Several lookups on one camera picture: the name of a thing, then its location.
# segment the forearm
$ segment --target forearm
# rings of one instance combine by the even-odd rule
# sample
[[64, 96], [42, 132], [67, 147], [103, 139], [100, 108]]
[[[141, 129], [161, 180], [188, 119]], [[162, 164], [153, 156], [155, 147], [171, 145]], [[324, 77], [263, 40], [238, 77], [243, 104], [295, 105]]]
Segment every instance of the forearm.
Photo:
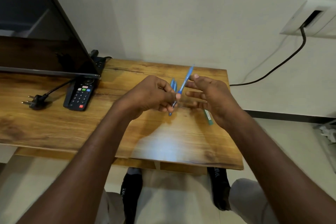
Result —
[[94, 223], [128, 117], [128, 110], [112, 106], [61, 175], [18, 223]]
[[335, 201], [288, 158], [244, 111], [225, 128], [255, 174], [281, 223], [331, 223]]

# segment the foot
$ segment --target foot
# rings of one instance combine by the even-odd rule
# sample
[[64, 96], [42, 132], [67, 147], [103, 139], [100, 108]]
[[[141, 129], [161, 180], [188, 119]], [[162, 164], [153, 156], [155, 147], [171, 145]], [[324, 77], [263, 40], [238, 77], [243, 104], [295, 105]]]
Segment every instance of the foot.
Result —
[[225, 168], [208, 167], [211, 179], [212, 198], [214, 205], [221, 211], [231, 210], [229, 204], [230, 184]]
[[141, 169], [129, 167], [121, 185], [120, 195], [123, 198], [125, 223], [133, 224], [137, 211], [137, 203], [142, 189]]

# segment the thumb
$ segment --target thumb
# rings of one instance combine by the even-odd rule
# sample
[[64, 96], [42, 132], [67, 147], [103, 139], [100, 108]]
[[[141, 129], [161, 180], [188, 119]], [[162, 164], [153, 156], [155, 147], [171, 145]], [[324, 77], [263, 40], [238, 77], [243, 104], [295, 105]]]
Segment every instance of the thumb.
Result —
[[167, 103], [174, 103], [181, 98], [181, 94], [175, 92], [164, 92], [163, 101]]
[[211, 79], [204, 76], [199, 76], [198, 74], [194, 74], [194, 83], [198, 89], [205, 92], [208, 86], [210, 85]]

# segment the white wall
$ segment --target white wall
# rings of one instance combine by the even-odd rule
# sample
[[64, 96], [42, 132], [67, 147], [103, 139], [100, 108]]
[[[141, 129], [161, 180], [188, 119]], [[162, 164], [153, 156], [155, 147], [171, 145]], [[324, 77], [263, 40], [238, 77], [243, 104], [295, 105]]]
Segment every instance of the white wall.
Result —
[[[88, 51], [227, 69], [230, 83], [263, 76], [300, 46], [279, 32], [304, 1], [59, 0]], [[335, 52], [336, 40], [309, 37], [286, 65], [232, 93], [244, 109], [333, 116]]]

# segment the black three-pin plug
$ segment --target black three-pin plug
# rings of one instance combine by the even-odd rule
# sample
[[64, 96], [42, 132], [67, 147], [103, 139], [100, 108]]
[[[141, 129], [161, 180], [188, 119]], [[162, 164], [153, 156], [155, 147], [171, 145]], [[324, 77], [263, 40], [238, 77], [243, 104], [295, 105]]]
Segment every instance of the black three-pin plug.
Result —
[[49, 102], [45, 102], [46, 98], [48, 97], [47, 94], [44, 94], [43, 96], [41, 95], [36, 95], [34, 97], [28, 96], [29, 98], [32, 98], [32, 101], [23, 101], [23, 104], [29, 105], [29, 108], [32, 108], [33, 110], [42, 110], [44, 109]]

